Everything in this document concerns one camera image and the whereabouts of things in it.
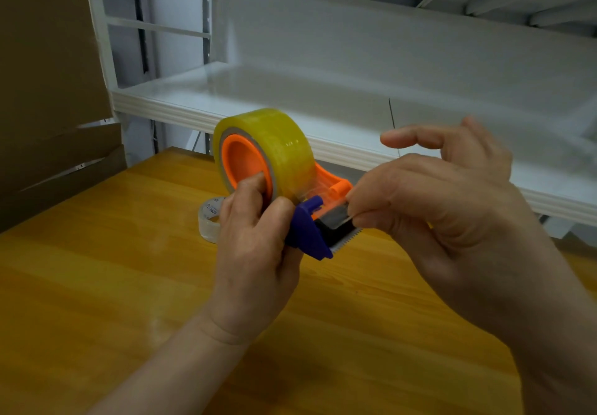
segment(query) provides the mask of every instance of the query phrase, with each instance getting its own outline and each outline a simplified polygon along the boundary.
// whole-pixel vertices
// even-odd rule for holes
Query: yellow wooden tabletop
[[[210,293],[213,161],[170,149],[0,235],[0,413],[81,413]],[[597,288],[595,262],[569,257]],[[286,310],[208,413],[516,414],[507,349],[376,232],[305,258]]]

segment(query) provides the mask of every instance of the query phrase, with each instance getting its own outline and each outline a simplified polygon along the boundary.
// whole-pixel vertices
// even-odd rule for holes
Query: orange tape dispenser
[[[332,258],[359,233],[347,214],[352,184],[324,170],[298,125],[285,113],[261,109],[224,118],[213,135],[220,175],[232,193],[259,172],[266,205],[285,196],[296,206],[286,243],[321,260]]]

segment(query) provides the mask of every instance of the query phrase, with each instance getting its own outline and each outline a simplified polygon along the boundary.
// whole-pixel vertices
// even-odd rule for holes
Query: white shelving unit
[[[597,225],[597,0],[206,1],[209,29],[175,32],[207,40],[210,62],[125,90],[107,75],[116,111],[212,132],[278,108],[317,159],[358,170],[398,157],[378,140],[394,125],[474,114],[536,212]]]

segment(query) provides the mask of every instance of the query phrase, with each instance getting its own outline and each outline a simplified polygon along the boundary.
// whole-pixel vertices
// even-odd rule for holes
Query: tape strip
[[[217,244],[220,236],[220,223],[214,222],[212,219],[220,215],[222,202],[225,199],[225,196],[212,198],[199,208],[199,233],[202,238],[212,244]]]

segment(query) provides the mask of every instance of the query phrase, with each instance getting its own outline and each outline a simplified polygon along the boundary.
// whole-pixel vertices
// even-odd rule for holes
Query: clear packing tape
[[[297,206],[288,245],[316,259],[331,258],[359,232],[346,210],[352,185],[315,162],[307,138],[285,113],[261,109],[224,118],[212,143],[216,166],[231,193],[243,179],[263,172],[266,204],[284,196]]]

